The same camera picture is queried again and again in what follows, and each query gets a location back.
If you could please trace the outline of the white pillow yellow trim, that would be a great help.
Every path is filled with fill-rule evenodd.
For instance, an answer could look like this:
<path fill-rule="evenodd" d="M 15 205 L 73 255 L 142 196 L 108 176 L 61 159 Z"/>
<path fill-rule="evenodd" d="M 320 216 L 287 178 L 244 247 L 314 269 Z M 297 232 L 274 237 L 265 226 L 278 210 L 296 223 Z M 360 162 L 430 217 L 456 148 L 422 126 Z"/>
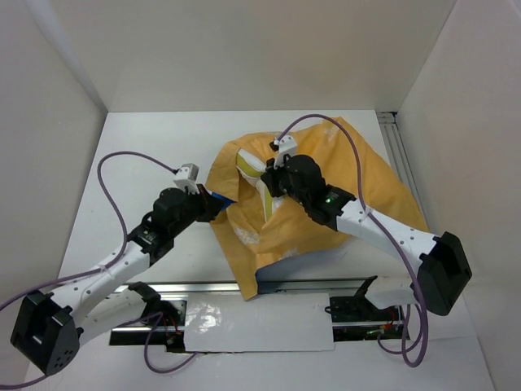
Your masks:
<path fill-rule="evenodd" d="M 256 188 L 262 202 L 265 222 L 282 205 L 282 196 L 272 196 L 268 187 L 261 180 L 266 170 L 266 164 L 250 152 L 240 148 L 236 155 L 236 167 L 240 175 L 253 187 Z"/>

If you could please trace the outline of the orange and blue pillowcase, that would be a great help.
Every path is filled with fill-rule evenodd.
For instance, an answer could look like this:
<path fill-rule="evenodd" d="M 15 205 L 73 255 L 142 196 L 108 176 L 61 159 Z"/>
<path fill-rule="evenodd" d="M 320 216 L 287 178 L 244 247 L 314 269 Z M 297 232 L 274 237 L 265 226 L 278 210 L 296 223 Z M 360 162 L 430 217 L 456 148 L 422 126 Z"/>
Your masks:
<path fill-rule="evenodd" d="M 345 203 L 366 205 L 421 231 L 427 224 L 411 191 L 344 118 L 291 133 L 297 152 L 275 165 L 273 133 L 226 143 L 206 188 L 230 200 L 211 227 L 243 299 L 258 293 L 257 277 L 282 260 L 332 250 L 347 235 L 335 218 Z"/>

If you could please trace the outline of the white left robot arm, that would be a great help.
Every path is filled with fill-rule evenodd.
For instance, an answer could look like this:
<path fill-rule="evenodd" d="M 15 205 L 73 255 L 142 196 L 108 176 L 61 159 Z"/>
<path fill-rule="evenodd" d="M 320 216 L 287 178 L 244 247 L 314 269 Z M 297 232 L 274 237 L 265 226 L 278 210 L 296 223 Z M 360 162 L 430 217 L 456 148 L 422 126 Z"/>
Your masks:
<path fill-rule="evenodd" d="M 24 295 L 11 344 L 46 376 L 62 371 L 80 347 L 123 323 L 177 326 L 177 308 L 162 300 L 150 285 L 122 284 L 151 268 L 174 245 L 175 238 L 194 222 L 210 222 L 225 207 L 223 199 L 203 185 L 191 194 L 179 188 L 160 193 L 140 224 L 126 238 L 126 248 L 113 266 L 104 262 L 89 276 L 48 293 L 35 289 Z"/>

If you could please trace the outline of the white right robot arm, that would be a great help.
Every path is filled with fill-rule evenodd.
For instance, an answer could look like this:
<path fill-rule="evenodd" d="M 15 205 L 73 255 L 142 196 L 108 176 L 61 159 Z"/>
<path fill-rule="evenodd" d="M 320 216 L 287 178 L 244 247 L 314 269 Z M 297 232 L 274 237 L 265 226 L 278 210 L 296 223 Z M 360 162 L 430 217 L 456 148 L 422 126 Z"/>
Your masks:
<path fill-rule="evenodd" d="M 388 307 L 414 304 L 446 316 L 471 279 L 470 265 L 456 235 L 419 231 L 363 205 L 353 194 L 327 184 L 310 156 L 270 159 L 261 179 L 270 195 L 292 198 L 317 224 L 361 239 L 403 261 L 408 276 L 372 276 L 361 285 L 355 309 L 364 319 L 374 319 Z"/>

